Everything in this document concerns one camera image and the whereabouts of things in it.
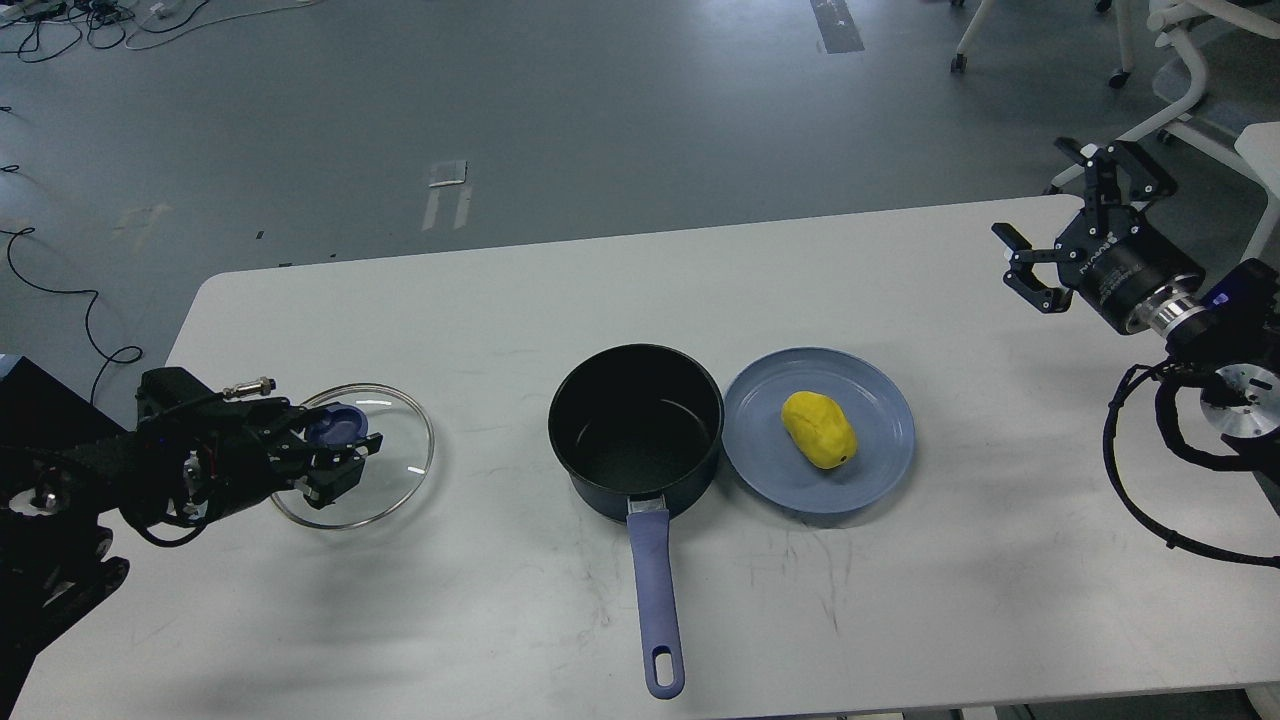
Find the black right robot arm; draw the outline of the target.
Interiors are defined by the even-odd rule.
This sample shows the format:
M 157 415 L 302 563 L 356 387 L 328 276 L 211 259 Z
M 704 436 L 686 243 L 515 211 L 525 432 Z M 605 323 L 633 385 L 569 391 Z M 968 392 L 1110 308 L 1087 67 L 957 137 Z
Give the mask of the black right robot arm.
M 1126 492 L 1115 448 L 1120 411 L 1153 380 L 1155 421 L 1174 456 L 1277 480 L 1277 272 L 1248 258 L 1206 288 L 1204 268 L 1149 223 L 1146 209 L 1178 186 L 1139 143 L 1053 143 L 1084 177 L 1082 209 L 1048 249 L 993 224 L 1007 249 L 1004 283 L 1039 313 L 1065 313 L 1082 299 L 1119 334 L 1152 331 L 1165 343 L 1165 359 L 1126 370 L 1108 402 L 1102 455 L 1111 487 L 1171 550 L 1277 568 L 1274 556 L 1207 544 L 1153 519 Z

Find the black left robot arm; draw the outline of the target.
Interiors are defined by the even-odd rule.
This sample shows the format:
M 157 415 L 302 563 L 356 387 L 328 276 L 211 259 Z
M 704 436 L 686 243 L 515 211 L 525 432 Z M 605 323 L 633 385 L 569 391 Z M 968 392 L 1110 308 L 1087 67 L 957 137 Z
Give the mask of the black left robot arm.
M 360 482 L 383 437 L 347 404 L 294 405 L 261 378 L 211 389 L 183 368 L 143 374 L 133 430 L 65 448 L 3 446 L 3 715 L 35 660 L 124 583 L 100 521 L 175 548 L 296 489 L 314 509 Z

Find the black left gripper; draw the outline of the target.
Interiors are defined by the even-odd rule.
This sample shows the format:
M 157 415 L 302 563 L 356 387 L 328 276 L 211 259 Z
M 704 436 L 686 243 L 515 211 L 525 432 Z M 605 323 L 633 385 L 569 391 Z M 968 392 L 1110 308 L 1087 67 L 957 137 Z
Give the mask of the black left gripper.
M 383 433 L 355 405 L 293 406 L 275 388 L 266 377 L 212 389 L 179 366 L 146 372 L 134 396 L 136 523 L 205 527 L 285 489 L 279 446 L 289 428 L 310 507 L 353 489 Z

